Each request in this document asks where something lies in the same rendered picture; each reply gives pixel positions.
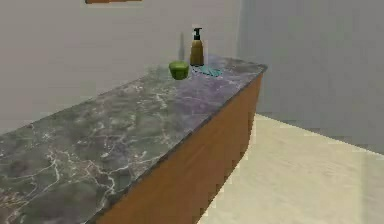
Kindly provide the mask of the green cup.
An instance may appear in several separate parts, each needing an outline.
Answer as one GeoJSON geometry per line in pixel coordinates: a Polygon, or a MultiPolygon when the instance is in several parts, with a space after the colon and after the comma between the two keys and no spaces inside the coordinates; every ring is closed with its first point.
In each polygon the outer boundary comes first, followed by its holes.
{"type": "Polygon", "coordinates": [[[175,80],[183,80],[188,77],[189,64],[184,61],[173,61],[169,64],[169,70],[175,80]]]}

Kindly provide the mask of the teal cloth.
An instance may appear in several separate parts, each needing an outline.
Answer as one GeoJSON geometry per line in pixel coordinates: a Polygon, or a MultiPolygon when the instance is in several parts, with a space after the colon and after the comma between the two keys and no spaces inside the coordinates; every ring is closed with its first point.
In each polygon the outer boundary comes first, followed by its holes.
{"type": "Polygon", "coordinates": [[[192,70],[197,73],[205,74],[212,77],[219,77],[222,74],[222,71],[219,69],[212,68],[210,66],[193,66],[192,70]]]}

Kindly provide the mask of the wooden counter with marble top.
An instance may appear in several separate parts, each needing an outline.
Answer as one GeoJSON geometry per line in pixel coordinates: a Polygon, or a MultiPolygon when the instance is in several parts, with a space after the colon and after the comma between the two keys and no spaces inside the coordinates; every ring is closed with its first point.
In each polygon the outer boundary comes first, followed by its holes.
{"type": "Polygon", "coordinates": [[[176,146],[265,72],[210,55],[207,75],[167,66],[0,135],[0,224],[94,224],[176,146]]]}

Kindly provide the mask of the brown pump soap bottle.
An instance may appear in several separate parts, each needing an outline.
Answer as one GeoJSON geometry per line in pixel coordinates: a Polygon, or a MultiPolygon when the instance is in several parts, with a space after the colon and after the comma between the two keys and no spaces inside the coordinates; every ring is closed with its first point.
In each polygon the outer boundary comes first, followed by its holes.
{"type": "Polygon", "coordinates": [[[190,52],[190,65],[202,66],[204,64],[203,42],[200,36],[201,27],[194,28],[194,35],[190,52]]]}

